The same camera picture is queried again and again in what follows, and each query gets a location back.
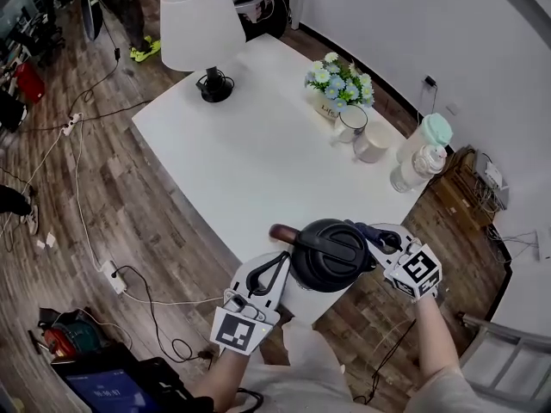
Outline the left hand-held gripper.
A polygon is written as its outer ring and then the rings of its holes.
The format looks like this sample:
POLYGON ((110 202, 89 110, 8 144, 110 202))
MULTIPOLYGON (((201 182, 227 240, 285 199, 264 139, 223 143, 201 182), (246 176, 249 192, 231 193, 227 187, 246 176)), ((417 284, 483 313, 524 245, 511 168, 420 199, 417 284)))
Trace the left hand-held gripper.
POLYGON ((290 266, 285 250, 243 263, 215 310, 210 341, 223 350, 252 354, 281 318, 277 307, 290 266))

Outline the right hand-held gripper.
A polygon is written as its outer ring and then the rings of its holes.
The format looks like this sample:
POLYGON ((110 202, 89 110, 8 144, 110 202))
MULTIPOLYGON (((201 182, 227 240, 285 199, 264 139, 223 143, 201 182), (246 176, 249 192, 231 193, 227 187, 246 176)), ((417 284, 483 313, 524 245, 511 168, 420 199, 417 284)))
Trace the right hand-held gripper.
POLYGON ((368 246, 384 278, 413 302, 433 293, 443 278, 442 264, 430 246, 401 225, 369 225, 368 246))

